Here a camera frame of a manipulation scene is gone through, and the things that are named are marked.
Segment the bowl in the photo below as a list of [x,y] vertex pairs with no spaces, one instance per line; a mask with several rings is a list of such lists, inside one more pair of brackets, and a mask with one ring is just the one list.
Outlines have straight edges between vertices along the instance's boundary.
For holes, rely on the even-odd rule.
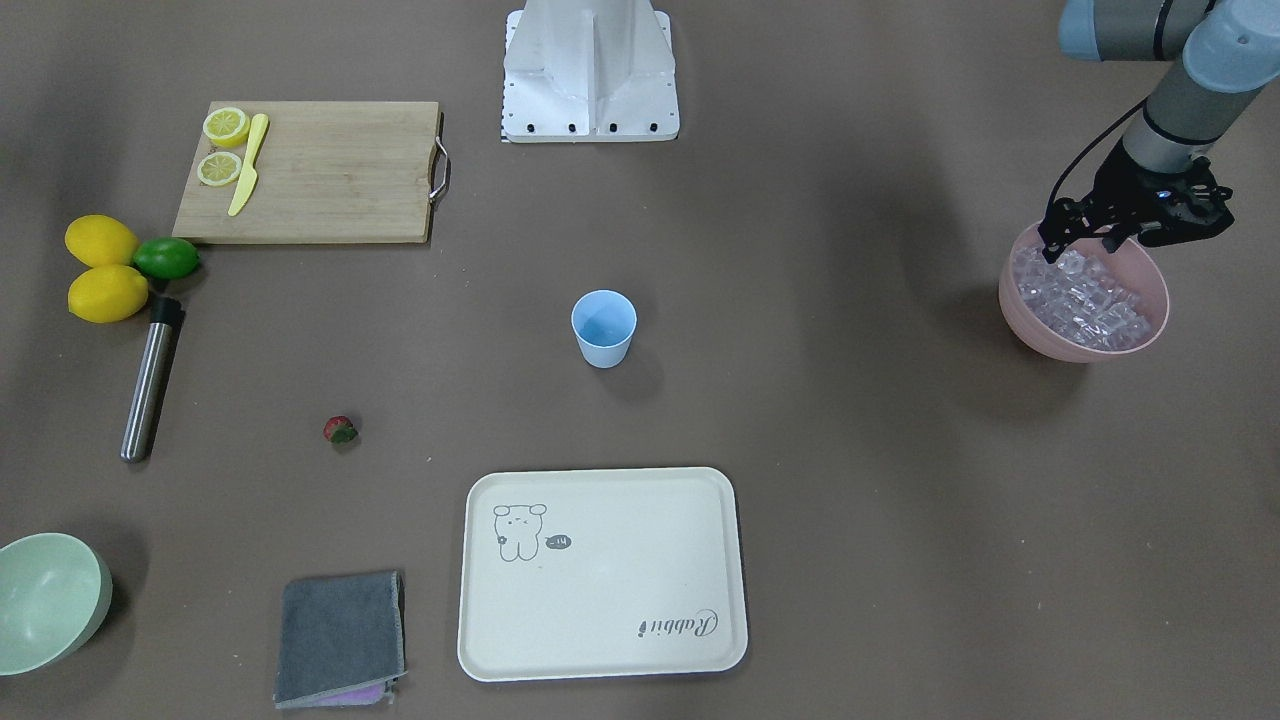
[[1032,350],[1066,363],[1100,363],[1133,355],[1151,347],[1165,332],[1165,325],[1169,323],[1169,287],[1165,284],[1165,275],[1160,273],[1160,268],[1156,266],[1151,255],[1132,240],[1125,241],[1115,252],[1110,254],[1096,238],[1078,240],[1070,245],[1071,250],[1079,251],[1085,258],[1102,260],[1116,282],[1140,295],[1143,315],[1151,323],[1151,337],[1129,350],[1094,350],[1076,345],[1053,332],[1036,316],[1036,313],[1023,301],[1021,293],[1018,292],[1018,282],[1014,279],[1014,255],[1024,247],[1043,247],[1038,228],[1039,223],[1036,223],[1018,236],[1009,252],[1009,259],[1005,260],[1005,269],[1000,274],[1000,310],[1005,314],[1005,322],[1009,323],[1014,334]]
[[72,536],[40,533],[0,548],[0,675],[67,657],[111,605],[111,574]]

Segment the gray towel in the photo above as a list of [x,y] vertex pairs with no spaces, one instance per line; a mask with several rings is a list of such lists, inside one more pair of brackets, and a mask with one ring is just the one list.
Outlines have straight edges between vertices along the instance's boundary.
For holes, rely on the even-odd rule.
[[282,605],[275,707],[370,705],[404,674],[396,570],[294,580]]

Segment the lime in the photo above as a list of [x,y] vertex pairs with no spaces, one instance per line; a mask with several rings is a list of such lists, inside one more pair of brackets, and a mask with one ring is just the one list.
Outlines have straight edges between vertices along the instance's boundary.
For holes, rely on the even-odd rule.
[[128,265],[90,268],[67,290],[67,309],[91,323],[114,323],[147,304],[147,279]]
[[152,278],[174,281],[196,272],[200,255],[195,245],[180,237],[157,237],[138,247],[133,264]]
[[239,169],[239,155],[221,150],[201,160],[196,174],[209,187],[221,187],[238,178]]
[[138,236],[106,215],[84,215],[67,225],[67,250],[90,268],[128,265],[138,249]]
[[205,137],[219,147],[236,147],[248,138],[248,117],[239,108],[219,108],[205,118]]

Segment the yellow knife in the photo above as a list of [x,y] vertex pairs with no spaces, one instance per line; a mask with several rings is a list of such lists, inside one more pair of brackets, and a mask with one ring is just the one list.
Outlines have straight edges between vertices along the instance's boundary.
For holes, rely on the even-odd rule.
[[248,196],[253,195],[253,187],[257,186],[257,170],[253,169],[253,163],[257,161],[257,151],[262,147],[262,138],[266,136],[266,115],[262,113],[253,115],[248,123],[248,146],[244,147],[241,179],[236,182],[236,195],[232,196],[232,206],[227,209],[227,214],[233,218],[244,209]]

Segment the mint green bowl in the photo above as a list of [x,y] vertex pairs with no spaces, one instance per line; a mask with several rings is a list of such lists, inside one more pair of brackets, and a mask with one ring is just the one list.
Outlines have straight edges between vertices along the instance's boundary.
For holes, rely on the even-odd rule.
[[67,657],[111,606],[111,574],[87,544],[61,533],[0,548],[0,675]]

